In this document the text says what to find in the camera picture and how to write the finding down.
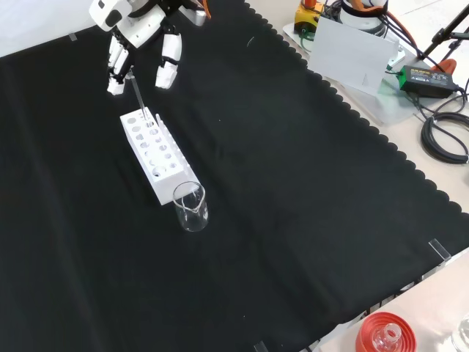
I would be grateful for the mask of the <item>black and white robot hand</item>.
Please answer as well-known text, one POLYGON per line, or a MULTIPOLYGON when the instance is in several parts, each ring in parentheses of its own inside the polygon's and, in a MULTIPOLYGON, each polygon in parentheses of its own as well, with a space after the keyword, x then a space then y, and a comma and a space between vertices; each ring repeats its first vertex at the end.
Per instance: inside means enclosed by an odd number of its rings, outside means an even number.
POLYGON ((121 95, 125 79, 133 65, 133 54, 146 44, 163 37, 162 63, 157 69, 155 86, 169 89, 176 76, 182 54, 182 36, 168 21, 171 8, 159 1, 93 1, 92 20, 111 33, 108 50, 108 92, 121 95))

